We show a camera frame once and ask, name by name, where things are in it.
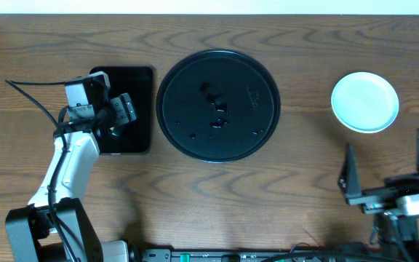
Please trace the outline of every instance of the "black round tray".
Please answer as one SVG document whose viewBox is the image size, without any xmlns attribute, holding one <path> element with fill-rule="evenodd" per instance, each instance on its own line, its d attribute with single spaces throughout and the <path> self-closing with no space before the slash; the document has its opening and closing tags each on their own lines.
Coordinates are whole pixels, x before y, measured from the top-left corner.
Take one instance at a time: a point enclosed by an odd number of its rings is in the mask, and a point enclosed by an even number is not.
<svg viewBox="0 0 419 262">
<path fill-rule="evenodd" d="M 257 151 L 280 115 L 276 83 L 255 59 L 228 50 L 191 55 L 164 77 L 156 99 L 158 123 L 180 151 L 229 162 Z"/>
</svg>

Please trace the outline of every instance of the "black cable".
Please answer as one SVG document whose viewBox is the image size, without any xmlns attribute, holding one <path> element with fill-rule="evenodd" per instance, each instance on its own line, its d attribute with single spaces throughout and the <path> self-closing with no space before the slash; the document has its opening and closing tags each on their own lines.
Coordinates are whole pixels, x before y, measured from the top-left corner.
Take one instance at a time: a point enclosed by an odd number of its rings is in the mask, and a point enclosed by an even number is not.
<svg viewBox="0 0 419 262">
<path fill-rule="evenodd" d="M 299 245 L 307 245 L 311 249 L 311 251 L 313 251 L 313 248 L 310 246 L 309 243 L 300 242 L 300 243 L 297 243 L 294 247 L 292 247 L 289 253 L 293 253 Z"/>
<path fill-rule="evenodd" d="M 356 255 L 356 254 L 347 254 L 341 252 L 326 252 L 326 251 L 311 251 L 311 252 L 297 252 L 297 253 L 288 253 L 284 255 L 277 255 L 272 258 L 267 258 L 261 262 L 276 262 L 285 259 L 293 258 L 343 258 L 343 259 L 355 259 L 358 261 L 367 261 L 367 262 L 402 262 L 401 260 L 393 258 L 380 258 L 374 257 L 371 255 Z"/>
<path fill-rule="evenodd" d="M 72 261 L 77 261 L 76 256 L 73 253 L 72 247 L 69 245 L 69 242 L 67 241 L 67 238 L 65 237 L 64 232 L 58 223 L 59 218 L 56 216 L 55 209 L 53 207 L 53 199 L 54 199 L 54 193 L 55 193 L 54 188 L 56 187 L 57 175 L 59 175 L 60 168 L 63 165 L 65 155 L 67 154 L 67 150 L 68 150 L 67 141 L 65 140 L 65 136 L 62 133 L 62 130 L 59 124 L 56 122 L 55 118 L 48 112 L 48 110 L 45 107 L 43 107 L 37 100 L 32 98 L 29 94 L 27 94 L 26 92 L 24 92 L 22 89 L 20 89 L 18 86 L 15 85 L 15 83 L 32 84 L 32 85 L 57 85 L 57 84 L 60 84 L 61 82 L 59 83 L 26 83 L 26 82 L 14 82 L 12 80 L 6 80 L 6 83 L 10 85 L 11 87 L 13 87 L 14 89 L 16 89 L 20 94 L 24 95 L 27 99 L 29 99 L 36 106 L 38 106 L 43 111 L 43 113 L 45 113 L 48 116 L 49 120 L 51 120 L 51 122 L 56 126 L 56 129 L 61 136 L 61 140 L 63 141 L 63 152 L 61 153 L 59 161 L 56 164 L 55 171 L 52 174 L 51 181 L 49 182 L 49 185 L 48 185 L 48 209 L 49 209 L 49 215 L 51 216 L 52 222 L 57 230 L 57 233 L 59 234 L 59 238 L 61 238 L 61 241 L 63 242 L 66 250 L 68 251 L 69 257 L 71 258 Z"/>
<path fill-rule="evenodd" d="M 402 238 L 400 237 L 399 222 L 397 220 L 392 220 L 392 226 L 394 227 L 394 233 L 395 233 L 395 236 L 396 236 L 396 243 L 397 243 L 397 246 L 400 249 L 400 252 L 402 253 L 402 255 L 404 255 L 405 259 L 408 262 L 413 262 L 412 256 L 410 256 L 410 254 L 408 253 L 407 249 L 404 246 Z"/>
<path fill-rule="evenodd" d="M 33 83 L 33 82 L 19 82 L 19 81 L 14 81 L 14 80 L 6 80 L 6 82 L 11 82 L 13 84 L 21 84 L 21 85 L 38 85 L 38 86 L 42 86 L 42 85 L 63 85 L 65 84 L 65 82 L 52 82 L 52 83 Z"/>
</svg>

